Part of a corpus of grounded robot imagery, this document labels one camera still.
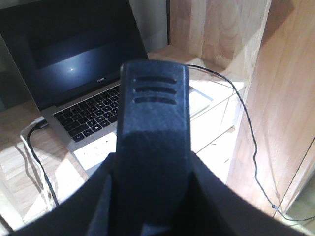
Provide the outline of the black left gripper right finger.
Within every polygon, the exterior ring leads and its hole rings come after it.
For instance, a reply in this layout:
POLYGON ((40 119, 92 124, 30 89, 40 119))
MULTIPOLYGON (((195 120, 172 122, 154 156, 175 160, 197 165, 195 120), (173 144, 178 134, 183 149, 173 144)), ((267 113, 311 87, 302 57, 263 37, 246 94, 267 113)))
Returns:
POLYGON ((301 236, 223 184, 195 154, 184 210, 174 236, 301 236))

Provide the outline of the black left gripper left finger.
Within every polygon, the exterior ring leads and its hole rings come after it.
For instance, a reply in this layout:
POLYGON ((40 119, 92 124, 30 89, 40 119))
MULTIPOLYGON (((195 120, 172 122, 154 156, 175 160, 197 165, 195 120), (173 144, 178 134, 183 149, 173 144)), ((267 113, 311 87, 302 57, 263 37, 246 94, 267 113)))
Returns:
POLYGON ((67 200, 11 236, 109 236, 111 172, 110 153, 92 176, 67 200))

